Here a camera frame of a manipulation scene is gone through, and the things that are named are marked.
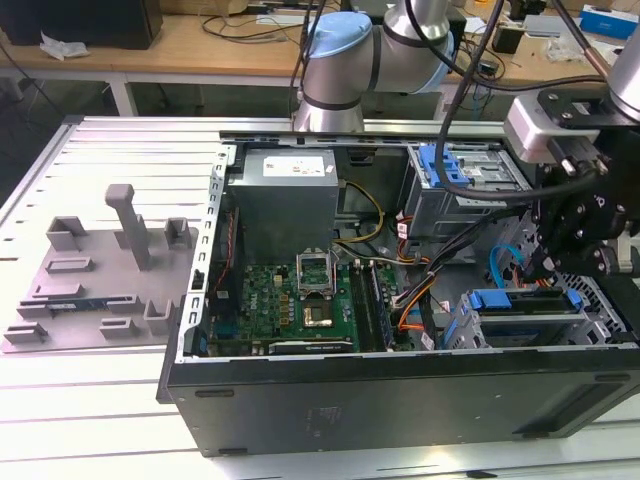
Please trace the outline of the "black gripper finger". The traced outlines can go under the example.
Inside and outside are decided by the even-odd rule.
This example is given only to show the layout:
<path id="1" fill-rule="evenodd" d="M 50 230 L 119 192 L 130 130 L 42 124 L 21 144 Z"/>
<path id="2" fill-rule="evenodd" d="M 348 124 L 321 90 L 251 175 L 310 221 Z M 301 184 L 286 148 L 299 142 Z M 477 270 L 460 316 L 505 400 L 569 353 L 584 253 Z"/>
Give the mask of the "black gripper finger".
<path id="1" fill-rule="evenodd" d="M 545 266 L 574 275 L 608 275 L 614 272 L 613 250 L 599 240 L 588 240 L 576 224 L 554 225 L 542 236 Z"/>
<path id="2" fill-rule="evenodd" d="M 524 264 L 525 279 L 549 278 L 557 273 L 551 266 L 545 266 L 542 252 L 542 236 L 560 223 L 576 224 L 584 230 L 588 239 L 588 221 L 590 209 L 580 198 L 567 197 L 564 199 L 540 200 L 535 203 L 534 212 L 537 214 L 536 240 L 537 247 Z"/>

